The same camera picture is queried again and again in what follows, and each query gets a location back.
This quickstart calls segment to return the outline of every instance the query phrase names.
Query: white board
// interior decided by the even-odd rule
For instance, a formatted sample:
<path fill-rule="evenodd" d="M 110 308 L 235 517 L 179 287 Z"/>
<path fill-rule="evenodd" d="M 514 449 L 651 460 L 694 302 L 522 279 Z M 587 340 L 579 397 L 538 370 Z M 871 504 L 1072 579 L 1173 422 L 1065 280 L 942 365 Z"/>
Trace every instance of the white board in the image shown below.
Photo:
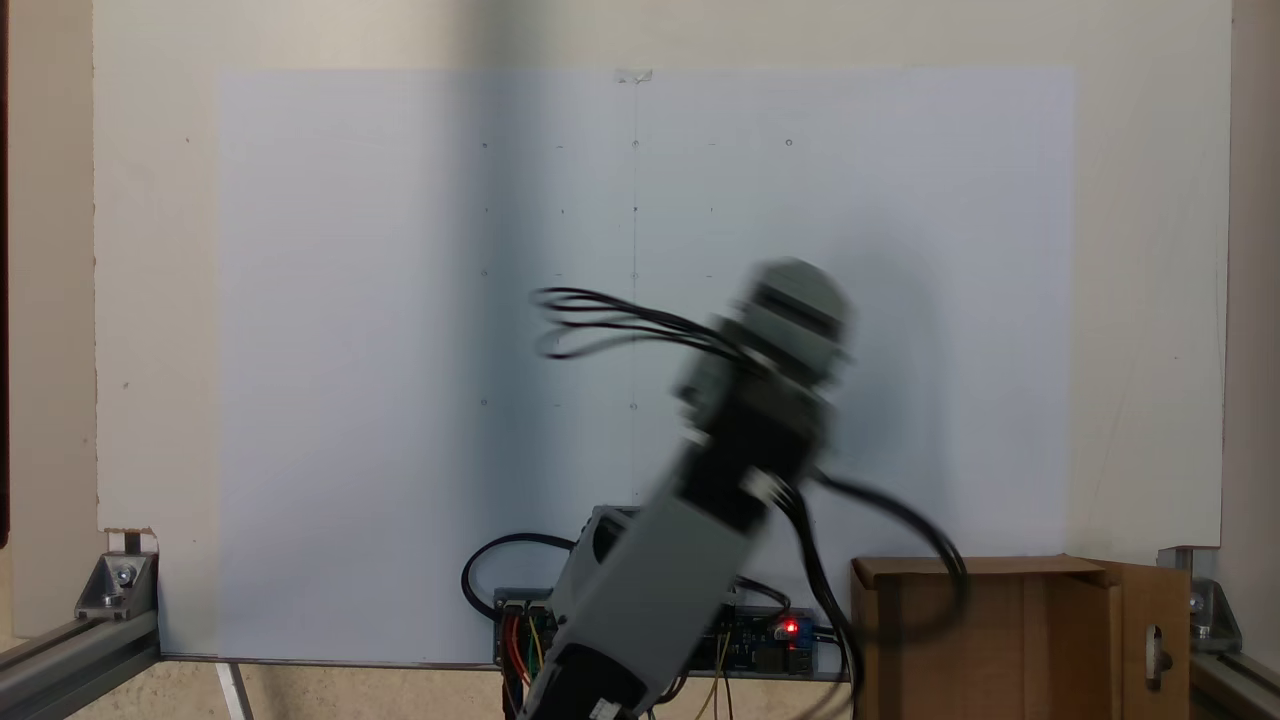
<path fill-rule="evenodd" d="M 538 359 L 545 284 L 705 319 L 818 264 L 859 313 L 828 468 L 963 552 L 1062 550 L 1073 102 L 1061 68 L 227 76 L 219 653 L 483 662 L 467 555 L 645 497 L 687 357 Z M 920 551 L 813 496 L 836 587 Z M 794 553 L 771 527 L 750 570 L 805 605 Z"/>

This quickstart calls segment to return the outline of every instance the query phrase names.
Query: cream wall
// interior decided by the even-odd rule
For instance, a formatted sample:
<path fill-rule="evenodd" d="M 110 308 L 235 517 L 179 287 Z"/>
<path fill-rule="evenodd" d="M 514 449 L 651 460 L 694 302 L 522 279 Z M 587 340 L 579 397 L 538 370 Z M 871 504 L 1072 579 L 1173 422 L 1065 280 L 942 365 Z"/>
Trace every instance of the cream wall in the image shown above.
<path fill-rule="evenodd" d="M 95 500 L 93 41 L 90 0 L 10 0 L 9 17 L 9 473 L 15 629 L 29 635 L 70 619 L 106 550 Z"/>
<path fill-rule="evenodd" d="M 1071 65 L 1071 550 L 1216 544 L 1229 0 L 111 0 L 95 13 L 101 527 L 218 651 L 215 127 L 228 68 Z"/>

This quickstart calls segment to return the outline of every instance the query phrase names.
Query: black cable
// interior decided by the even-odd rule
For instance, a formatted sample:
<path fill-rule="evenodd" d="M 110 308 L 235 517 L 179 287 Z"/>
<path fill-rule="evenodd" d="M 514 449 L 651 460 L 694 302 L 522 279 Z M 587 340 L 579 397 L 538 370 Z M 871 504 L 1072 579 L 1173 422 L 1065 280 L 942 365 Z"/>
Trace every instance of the black cable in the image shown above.
<path fill-rule="evenodd" d="M 728 673 L 724 673 L 724 702 L 728 705 L 728 720 L 733 720 L 733 691 L 728 689 Z"/>
<path fill-rule="evenodd" d="M 773 623 L 778 620 L 791 610 L 791 598 L 787 597 L 785 592 L 777 588 L 772 588 L 759 580 L 753 580 L 751 578 L 748 578 L 745 575 L 739 575 L 737 579 L 733 580 L 733 584 L 744 591 L 760 593 L 764 597 L 768 597 L 773 602 L 778 603 L 777 612 L 765 618 L 767 623 Z"/>
<path fill-rule="evenodd" d="M 969 571 L 964 565 L 964 557 L 960 556 L 960 551 L 956 550 L 951 538 L 925 520 L 919 512 L 877 489 L 849 480 L 833 479 L 820 470 L 814 474 L 814 479 L 824 488 L 882 510 L 910 527 L 938 555 L 942 565 L 947 569 L 947 577 L 951 579 L 951 603 L 936 616 L 914 626 L 877 629 L 868 639 L 879 644 L 901 644 L 936 638 L 950 630 L 960 620 L 969 605 Z"/>
<path fill-rule="evenodd" d="M 685 683 L 687 682 L 689 682 L 689 670 L 686 669 L 684 673 L 677 675 L 675 680 L 671 682 L 671 687 L 667 688 L 667 692 L 658 696 L 658 700 L 654 701 L 654 705 L 667 705 L 668 702 L 676 700 L 676 696 L 680 694 L 680 691 L 685 689 Z"/>
<path fill-rule="evenodd" d="M 557 329 L 547 333 L 539 341 L 539 351 L 544 356 L 556 360 L 582 357 L 608 350 L 609 347 L 641 340 L 658 340 L 719 355 L 742 365 L 754 364 L 737 343 L 730 341 L 718 331 L 687 318 L 636 305 L 635 302 L 628 302 L 603 292 L 575 287 L 548 287 L 534 291 L 532 301 L 548 313 L 550 323 L 558 325 Z M 562 314 L 579 313 L 607 315 L 594 320 L 570 320 L 561 316 Z M 549 345 L 558 345 L 561 340 L 572 332 L 591 328 L 627 331 L 630 334 L 605 338 L 566 352 L 552 351 L 548 347 Z"/>
<path fill-rule="evenodd" d="M 859 644 L 859 633 L 845 615 L 845 611 L 841 610 L 840 601 L 836 600 L 835 593 L 831 591 L 831 583 L 827 580 L 827 573 L 823 570 L 822 560 L 818 556 L 818 546 L 813 537 L 809 510 L 805 505 L 804 497 L 796 492 L 795 488 L 786 486 L 783 488 L 783 493 L 777 498 L 776 503 L 782 510 L 782 514 L 787 518 L 787 520 L 791 521 L 791 527 L 796 532 L 796 538 L 800 542 L 800 556 L 805 569 L 805 578 L 809 580 L 809 589 L 813 592 L 814 601 L 827 615 L 827 619 L 831 621 L 832 629 L 835 630 L 841 653 L 841 673 L 846 669 L 850 671 L 849 698 L 844 703 L 838 705 L 837 708 L 828 716 L 833 716 L 835 712 L 840 712 L 845 707 L 852 707 L 852 714 L 856 716 L 856 698 L 861 694 L 863 685 L 867 683 L 867 669 L 861 646 Z M 833 685 L 813 707 L 799 715 L 797 720 L 815 717 L 817 714 L 836 694 L 837 688 L 838 685 Z"/>
<path fill-rule="evenodd" d="M 549 544 L 561 550 L 573 550 L 573 541 L 571 539 L 547 536 L 543 533 L 512 533 L 509 536 L 502 536 L 495 541 L 490 541 L 480 550 L 475 551 L 471 557 L 467 559 L 466 565 L 462 566 L 462 597 L 467 598 L 467 602 L 471 603 L 471 607 L 475 607 L 476 612 L 484 615 L 494 623 L 502 620 L 502 614 L 498 612 L 492 603 L 485 603 L 480 600 L 480 596 L 476 594 L 475 588 L 471 585 L 471 569 L 475 566 L 476 560 L 479 560 L 481 555 L 489 552 L 499 544 L 509 544 L 513 542 L 534 542 L 539 544 Z"/>

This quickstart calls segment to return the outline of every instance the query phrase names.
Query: cardboard box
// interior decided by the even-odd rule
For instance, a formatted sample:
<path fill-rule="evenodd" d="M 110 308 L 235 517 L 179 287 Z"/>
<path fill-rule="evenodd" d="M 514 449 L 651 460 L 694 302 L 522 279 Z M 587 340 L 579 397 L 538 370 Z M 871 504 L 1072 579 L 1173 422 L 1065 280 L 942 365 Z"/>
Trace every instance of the cardboard box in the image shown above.
<path fill-rule="evenodd" d="M 864 717 L 1188 717 L 1185 573 L 1066 555 L 965 564 L 973 594 L 955 629 L 905 647 L 868 644 Z M 854 561 L 854 607 L 868 628 L 919 623 L 950 600 L 936 559 Z"/>

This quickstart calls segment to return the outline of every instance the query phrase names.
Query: metal bracket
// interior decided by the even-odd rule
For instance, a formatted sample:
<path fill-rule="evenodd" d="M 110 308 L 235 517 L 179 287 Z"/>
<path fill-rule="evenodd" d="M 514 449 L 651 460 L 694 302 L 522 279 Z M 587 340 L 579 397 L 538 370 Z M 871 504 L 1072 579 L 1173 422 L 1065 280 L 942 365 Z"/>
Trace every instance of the metal bracket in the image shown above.
<path fill-rule="evenodd" d="M 156 607 L 155 552 L 104 552 L 84 583 L 76 618 L 129 620 Z"/>
<path fill-rule="evenodd" d="M 76 619 L 0 653 L 0 720 L 67 717 L 160 660 L 156 555 L 99 557 Z"/>

